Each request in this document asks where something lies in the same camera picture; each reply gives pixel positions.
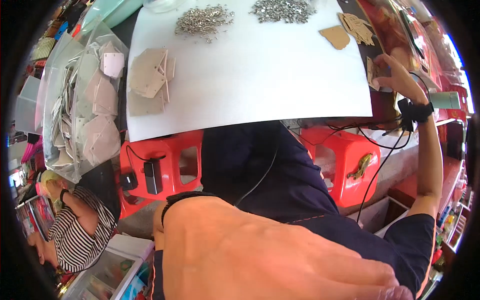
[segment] toy lizard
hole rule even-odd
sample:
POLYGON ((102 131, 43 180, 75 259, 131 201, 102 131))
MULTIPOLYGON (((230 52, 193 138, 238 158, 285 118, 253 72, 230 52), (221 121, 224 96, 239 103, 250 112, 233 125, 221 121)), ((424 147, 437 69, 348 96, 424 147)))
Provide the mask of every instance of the toy lizard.
POLYGON ((368 164, 370 163, 370 159, 372 158, 372 153, 368 153, 364 157, 362 157, 359 160, 359 169, 358 171, 354 173, 350 173, 347 175, 347 178, 353 177, 353 180, 357 180, 359 178, 363 177, 363 174, 365 174, 365 170, 368 167, 368 164))

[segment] metal screw pile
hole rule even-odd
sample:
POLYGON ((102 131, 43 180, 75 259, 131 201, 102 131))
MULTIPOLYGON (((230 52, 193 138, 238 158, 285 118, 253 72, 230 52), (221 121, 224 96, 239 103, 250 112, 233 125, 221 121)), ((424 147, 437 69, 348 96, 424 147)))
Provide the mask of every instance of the metal screw pile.
POLYGON ((308 18, 317 13, 304 0, 261 0, 253 5, 250 14, 258 16, 258 22, 278 22, 305 24, 308 18))
POLYGON ((198 6, 188 9, 182 17, 178 18, 175 34, 189 34, 191 36, 200 34, 201 37, 206 39, 207 44, 211 44, 213 39, 210 38, 209 34, 216 35, 218 27, 233 24, 233 19, 227 19, 235 16, 235 13, 228 12, 226 6, 220 4, 210 6, 209 4, 205 9, 199 9, 198 6))

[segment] black and white striped shirt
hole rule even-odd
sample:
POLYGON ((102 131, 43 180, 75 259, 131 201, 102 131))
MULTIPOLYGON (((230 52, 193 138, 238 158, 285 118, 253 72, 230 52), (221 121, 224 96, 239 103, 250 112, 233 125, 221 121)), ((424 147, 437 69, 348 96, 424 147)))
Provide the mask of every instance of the black and white striped shirt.
POLYGON ((88 235, 68 206, 58 211, 48 231, 54 240, 57 259, 65 271, 78 272, 87 268, 106 247, 112 230, 117 226, 112 213, 91 191, 77 187, 72 195, 85 201, 98 213, 98 226, 93 237, 88 235))

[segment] wrist strap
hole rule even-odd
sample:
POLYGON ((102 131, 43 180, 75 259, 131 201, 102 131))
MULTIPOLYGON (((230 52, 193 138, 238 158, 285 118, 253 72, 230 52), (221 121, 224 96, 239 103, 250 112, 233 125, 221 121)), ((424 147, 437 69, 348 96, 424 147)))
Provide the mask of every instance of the wrist strap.
POLYGON ((60 202, 62 202, 63 204, 65 204, 65 202, 63 201, 63 194, 65 194, 66 192, 69 192, 69 191, 67 189, 63 189, 60 192, 60 202))
POLYGON ((193 198, 193 197, 200 197, 200 196, 213 196, 216 197, 215 194, 209 193, 209 192, 181 192, 180 194, 176 194, 173 196, 167 197, 167 205, 163 209, 162 212, 162 226, 163 226, 163 218, 165 217, 165 213, 167 210, 175 203, 177 203, 180 200, 186 199, 186 198, 193 198))

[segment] red plastic stool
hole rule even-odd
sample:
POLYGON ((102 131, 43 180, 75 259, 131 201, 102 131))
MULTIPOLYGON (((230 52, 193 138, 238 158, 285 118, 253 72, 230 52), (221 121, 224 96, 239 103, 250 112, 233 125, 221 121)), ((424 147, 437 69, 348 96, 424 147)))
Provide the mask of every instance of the red plastic stool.
POLYGON ((202 174, 202 149, 203 131, 196 130, 190 132, 183 132, 176 134, 170 138, 157 138, 138 142, 125 142, 120 150, 120 172, 116 174, 116 181, 118 187, 118 195, 120 198, 121 214, 120 218, 132 215, 142 207, 157 200, 166 200, 168 196, 188 192, 196 189, 201 185, 200 179, 202 174), (141 158, 149 159, 165 155, 164 159, 160 160, 160 172, 162 174, 162 188, 163 190, 157 195, 149 194, 147 192, 145 175, 144 175, 144 161, 136 157, 132 151, 128 150, 130 146, 132 150, 141 158), (183 184, 180 180, 180 155, 182 150, 190 147, 196 147, 197 154, 197 178, 183 184), (126 174, 133 171, 138 180, 138 187, 134 190, 128 191, 133 197, 125 197, 123 190, 120 187, 120 173, 126 174), (135 203, 137 197, 145 198, 145 200, 135 203))
MULTIPOLYGON (((324 128, 303 129, 300 140, 314 158, 316 157, 316 145, 318 144, 334 151, 336 157, 335 173, 331 178, 333 188, 329 189, 329 193, 336 205, 348 207, 360 204, 372 177, 380 165, 380 148, 370 143, 364 136, 344 131, 329 136, 333 132, 331 129, 324 128), (353 177, 347 178, 348 174, 358 170, 360 159, 368 153, 373 155, 363 177, 357 180, 354 180, 353 177)), ((375 192, 376 184, 377 178, 373 180, 366 201, 375 192)))

